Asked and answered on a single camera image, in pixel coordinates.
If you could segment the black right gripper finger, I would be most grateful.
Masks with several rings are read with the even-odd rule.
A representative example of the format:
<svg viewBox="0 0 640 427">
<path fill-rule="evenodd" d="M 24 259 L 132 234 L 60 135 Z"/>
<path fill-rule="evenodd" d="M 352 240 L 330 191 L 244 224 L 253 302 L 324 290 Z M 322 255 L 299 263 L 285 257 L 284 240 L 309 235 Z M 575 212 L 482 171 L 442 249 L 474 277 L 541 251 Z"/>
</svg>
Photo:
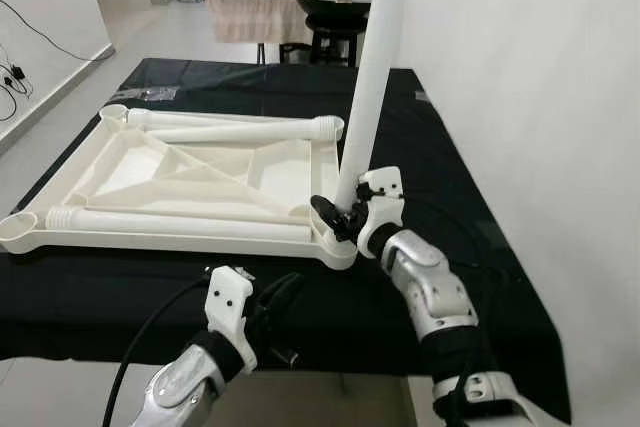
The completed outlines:
<svg viewBox="0 0 640 427">
<path fill-rule="evenodd" d="M 310 207 L 315 215 L 329 227 L 334 239 L 347 239 L 347 217 L 323 195 L 311 195 Z"/>
</svg>

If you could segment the clear plastic wrap piece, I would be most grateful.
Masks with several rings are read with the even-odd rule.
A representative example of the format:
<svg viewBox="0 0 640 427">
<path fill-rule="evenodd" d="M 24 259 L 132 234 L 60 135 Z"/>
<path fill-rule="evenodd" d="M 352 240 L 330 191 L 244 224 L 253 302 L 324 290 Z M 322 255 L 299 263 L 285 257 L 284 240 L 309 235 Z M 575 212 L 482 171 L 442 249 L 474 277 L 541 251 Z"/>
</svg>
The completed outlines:
<svg viewBox="0 0 640 427">
<path fill-rule="evenodd" d="M 116 90 L 110 101 L 173 101 L 179 92 L 178 87 L 147 87 Z"/>
</svg>

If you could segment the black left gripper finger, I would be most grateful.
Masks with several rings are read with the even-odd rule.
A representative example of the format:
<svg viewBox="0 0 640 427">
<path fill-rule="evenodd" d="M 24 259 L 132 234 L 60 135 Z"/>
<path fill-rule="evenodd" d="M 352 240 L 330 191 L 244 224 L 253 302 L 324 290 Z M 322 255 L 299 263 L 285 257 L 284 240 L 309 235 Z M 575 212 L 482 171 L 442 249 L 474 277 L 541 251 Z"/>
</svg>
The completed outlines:
<svg viewBox="0 0 640 427">
<path fill-rule="evenodd" d="M 269 325 L 271 319 L 283 316 L 285 309 L 296 298 L 297 291 L 305 282 L 301 273 L 288 273 L 266 286 L 257 296 L 256 323 Z"/>
</svg>

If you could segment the white plastic children table top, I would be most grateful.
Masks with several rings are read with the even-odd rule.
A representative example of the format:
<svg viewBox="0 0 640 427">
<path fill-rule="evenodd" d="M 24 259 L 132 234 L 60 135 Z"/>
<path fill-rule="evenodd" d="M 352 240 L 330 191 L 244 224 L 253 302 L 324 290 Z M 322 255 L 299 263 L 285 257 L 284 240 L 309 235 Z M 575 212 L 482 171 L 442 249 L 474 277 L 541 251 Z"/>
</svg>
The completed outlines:
<svg viewBox="0 0 640 427">
<path fill-rule="evenodd" d="M 349 241 L 334 239 L 310 207 L 311 195 L 334 197 L 335 142 L 160 142 L 109 104 L 86 138 L 42 181 L 17 212 L 0 220 L 0 247 L 20 254 L 41 247 L 96 247 L 312 258 L 333 270 L 351 266 Z M 311 227 L 310 241 L 145 235 L 47 229 L 54 207 L 137 215 L 204 217 Z"/>
</svg>

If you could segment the black round bowl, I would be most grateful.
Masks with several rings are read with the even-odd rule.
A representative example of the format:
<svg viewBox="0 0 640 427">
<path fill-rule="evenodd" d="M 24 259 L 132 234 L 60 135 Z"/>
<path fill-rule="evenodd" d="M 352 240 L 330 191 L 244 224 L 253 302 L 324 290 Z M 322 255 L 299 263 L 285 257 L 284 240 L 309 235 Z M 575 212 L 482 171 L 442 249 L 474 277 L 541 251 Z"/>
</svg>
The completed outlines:
<svg viewBox="0 0 640 427">
<path fill-rule="evenodd" d="M 306 14 L 308 26 L 365 29 L 371 0 L 296 0 Z"/>
</svg>

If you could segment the black stool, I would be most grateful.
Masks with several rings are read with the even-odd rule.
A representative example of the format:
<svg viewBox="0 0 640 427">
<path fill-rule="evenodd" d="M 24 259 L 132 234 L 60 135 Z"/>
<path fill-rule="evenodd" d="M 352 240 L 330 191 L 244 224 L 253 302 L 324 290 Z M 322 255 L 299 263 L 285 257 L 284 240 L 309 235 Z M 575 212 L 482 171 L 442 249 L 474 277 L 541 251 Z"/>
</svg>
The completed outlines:
<svg viewBox="0 0 640 427">
<path fill-rule="evenodd" d="M 355 69 L 358 63 L 358 38 L 367 28 L 365 16 L 310 14 L 306 28 L 308 43 L 287 43 L 278 47 L 280 63 L 338 65 Z"/>
</svg>

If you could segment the black table cloth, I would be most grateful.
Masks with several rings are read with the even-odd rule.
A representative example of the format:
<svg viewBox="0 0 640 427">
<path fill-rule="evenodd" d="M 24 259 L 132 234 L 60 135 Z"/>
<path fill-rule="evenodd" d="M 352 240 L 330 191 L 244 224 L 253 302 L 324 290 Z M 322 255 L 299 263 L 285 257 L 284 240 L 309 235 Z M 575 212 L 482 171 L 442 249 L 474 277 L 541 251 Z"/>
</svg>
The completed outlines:
<svg viewBox="0 0 640 427">
<path fill-rule="evenodd" d="M 157 110 L 271 117 L 346 117 L 356 71 L 337 66 L 253 65 L 143 58 L 122 88 L 178 87 Z M 372 167 L 394 165 L 406 180 L 404 223 L 448 255 L 476 298 L 490 296 L 480 323 L 499 367 L 518 390 L 564 423 L 573 421 L 561 336 L 411 69 L 390 72 Z M 310 371 L 421 375 L 419 348 L 402 296 L 371 261 L 329 270 L 312 259 L 41 247 L 0 253 L 0 360 L 101 360 L 164 364 L 205 326 L 204 294 L 183 296 L 138 328 L 206 268 L 233 264 L 265 284 L 303 275 L 283 332 Z"/>
</svg>

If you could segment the white plastic table leg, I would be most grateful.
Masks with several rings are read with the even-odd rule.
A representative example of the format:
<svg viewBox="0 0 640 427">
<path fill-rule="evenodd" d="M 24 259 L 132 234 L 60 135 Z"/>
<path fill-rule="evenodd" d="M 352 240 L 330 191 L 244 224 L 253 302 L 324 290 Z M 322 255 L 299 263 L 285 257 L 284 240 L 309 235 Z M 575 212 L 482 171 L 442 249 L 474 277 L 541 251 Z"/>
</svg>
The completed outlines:
<svg viewBox="0 0 640 427">
<path fill-rule="evenodd" d="M 335 206 L 343 211 L 355 203 L 358 177 L 369 171 L 387 80 L 401 42 L 403 2 L 371 2 L 364 57 L 358 62 L 355 92 L 340 157 L 339 185 L 334 198 Z"/>
<path fill-rule="evenodd" d="M 346 122 L 335 116 L 321 116 L 274 122 L 237 122 L 237 124 L 200 127 L 173 127 L 148 131 L 160 142 L 279 142 L 279 140 L 306 140 L 306 142 L 335 142 L 342 139 Z"/>
<path fill-rule="evenodd" d="M 145 235 L 247 238 L 269 241 L 310 241 L 311 227 L 224 218 L 137 215 L 76 207 L 54 207 L 45 215 L 47 229 L 91 232 L 131 232 Z"/>
<path fill-rule="evenodd" d="M 180 113 L 172 111 L 143 110 L 128 108 L 124 119 L 129 125 L 142 127 L 143 130 L 177 129 L 177 127 L 218 127 L 285 124 L 302 122 L 307 125 L 339 127 L 343 129 L 346 121 L 337 116 L 320 116 L 315 119 L 274 119 L 274 117 L 256 116 L 210 116 L 206 113 Z"/>
</svg>

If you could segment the beige cloth covered table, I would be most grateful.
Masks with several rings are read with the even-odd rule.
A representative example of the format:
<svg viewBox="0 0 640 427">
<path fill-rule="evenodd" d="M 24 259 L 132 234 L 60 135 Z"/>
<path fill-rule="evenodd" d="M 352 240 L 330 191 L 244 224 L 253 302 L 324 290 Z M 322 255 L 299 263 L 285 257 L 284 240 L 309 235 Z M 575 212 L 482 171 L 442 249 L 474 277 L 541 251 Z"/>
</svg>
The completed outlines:
<svg viewBox="0 0 640 427">
<path fill-rule="evenodd" d="M 310 44 L 307 14 L 297 0 L 206 0 L 216 42 Z"/>
</svg>

